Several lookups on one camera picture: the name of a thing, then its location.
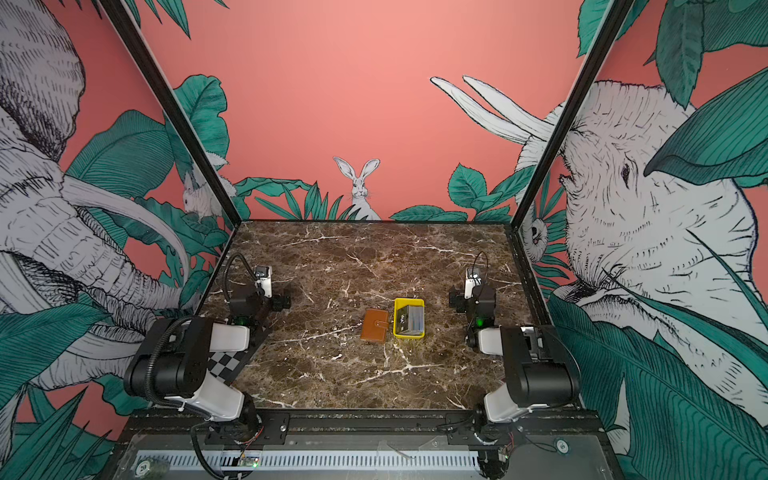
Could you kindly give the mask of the yellow plastic card tray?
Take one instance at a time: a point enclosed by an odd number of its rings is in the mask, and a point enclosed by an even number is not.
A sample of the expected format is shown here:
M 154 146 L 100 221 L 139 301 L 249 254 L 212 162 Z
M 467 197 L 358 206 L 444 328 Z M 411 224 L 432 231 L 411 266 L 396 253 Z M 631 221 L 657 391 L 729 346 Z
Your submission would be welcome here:
M 422 299 L 394 300 L 393 334 L 403 339 L 421 339 L 425 336 L 425 302 Z

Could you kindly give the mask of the brown leather card holder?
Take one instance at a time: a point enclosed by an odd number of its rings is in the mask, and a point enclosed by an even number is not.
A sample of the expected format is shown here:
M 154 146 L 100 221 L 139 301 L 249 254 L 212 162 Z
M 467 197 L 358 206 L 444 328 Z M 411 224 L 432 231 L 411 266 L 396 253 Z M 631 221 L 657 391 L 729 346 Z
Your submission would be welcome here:
M 365 312 L 360 338 L 366 342 L 384 343 L 389 325 L 388 312 L 368 309 Z

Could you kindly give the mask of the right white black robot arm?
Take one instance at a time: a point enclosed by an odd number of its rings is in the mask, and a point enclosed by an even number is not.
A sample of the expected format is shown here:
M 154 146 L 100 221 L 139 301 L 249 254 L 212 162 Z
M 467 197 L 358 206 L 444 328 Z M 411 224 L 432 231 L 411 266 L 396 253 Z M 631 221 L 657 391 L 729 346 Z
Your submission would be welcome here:
M 534 410 L 578 400 L 579 366 L 552 326 L 496 325 L 496 290 L 486 284 L 450 289 L 448 304 L 466 315 L 467 345 L 502 360 L 503 383 L 483 399 L 488 422 L 515 422 Z

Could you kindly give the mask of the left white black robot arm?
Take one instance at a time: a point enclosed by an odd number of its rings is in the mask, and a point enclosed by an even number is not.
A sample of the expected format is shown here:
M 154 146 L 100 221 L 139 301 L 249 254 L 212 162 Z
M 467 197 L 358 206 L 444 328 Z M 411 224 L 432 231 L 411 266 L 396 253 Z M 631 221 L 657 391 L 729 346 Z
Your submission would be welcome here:
M 287 292 L 256 286 L 234 299 L 233 324 L 200 316 L 157 321 L 123 376 L 126 393 L 207 421 L 255 428 L 253 402 L 232 382 L 271 332 L 268 315 L 291 303 Z

